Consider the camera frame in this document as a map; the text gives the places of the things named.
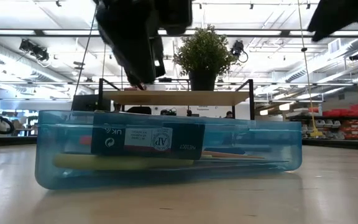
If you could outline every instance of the spotlight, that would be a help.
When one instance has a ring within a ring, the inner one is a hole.
[[[231,49],[231,53],[241,63],[246,63],[248,61],[248,54],[244,51],[244,44],[242,43],[242,40],[236,40]]]
[[[41,47],[37,44],[32,43],[29,40],[22,40],[19,50],[30,53],[31,56],[34,56],[38,61],[46,62],[49,60],[48,50],[44,47]]]
[[[350,56],[349,60],[351,60],[351,61],[358,60],[358,54]]]
[[[222,83],[222,82],[223,82],[223,79],[222,79],[222,78],[218,78],[218,81],[217,81],[216,83]]]

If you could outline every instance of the person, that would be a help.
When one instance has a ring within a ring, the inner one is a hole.
[[[121,104],[119,103],[113,103],[114,112],[120,112],[121,111]]]
[[[232,118],[233,119],[233,113],[231,111],[228,111],[224,118]]]

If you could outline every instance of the transparent plastic tub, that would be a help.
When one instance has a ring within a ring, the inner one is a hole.
[[[46,189],[183,182],[295,170],[301,123],[41,111],[35,177]]]

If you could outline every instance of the desk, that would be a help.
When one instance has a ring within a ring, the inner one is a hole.
[[[0,224],[358,224],[358,151],[304,147],[290,173],[173,185],[48,191],[34,146],[0,147]]]

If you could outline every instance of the ceiling pipe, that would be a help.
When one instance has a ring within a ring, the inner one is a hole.
[[[19,54],[15,53],[9,49],[6,49],[2,46],[0,46],[0,57],[9,58],[14,63],[18,63],[18,64],[21,64],[22,66],[25,65],[25,66],[29,67],[29,69],[32,70],[31,72],[34,75],[37,75],[38,77],[40,77],[40,79],[42,77],[47,77],[55,82],[75,82],[71,78],[67,78],[64,75],[61,75],[57,72],[52,71],[51,69],[44,68],[43,66],[39,65],[38,63],[36,63],[30,59],[27,59],[27,58],[23,57],[22,55],[19,55]],[[86,86],[79,86],[79,89],[82,90],[83,92],[85,92],[86,94],[94,94],[94,90],[92,90]]]
[[[308,60],[308,70],[309,74],[324,68],[334,62],[337,62],[337,60],[346,58],[348,56],[351,56],[352,54],[356,53],[358,51],[358,39],[342,42],[341,41],[341,48],[334,52],[333,54],[329,52],[329,49],[325,50],[324,52],[321,52],[317,56],[311,58]],[[283,77],[279,78],[278,80],[274,80],[277,83],[290,83],[293,80],[296,80],[297,78],[300,78],[304,75],[307,75],[306,67],[305,65],[300,65],[299,67],[296,67],[286,74],[283,75]],[[271,92],[275,90],[276,86],[266,86],[263,87],[261,90],[257,91],[256,94],[261,94],[264,92]]]

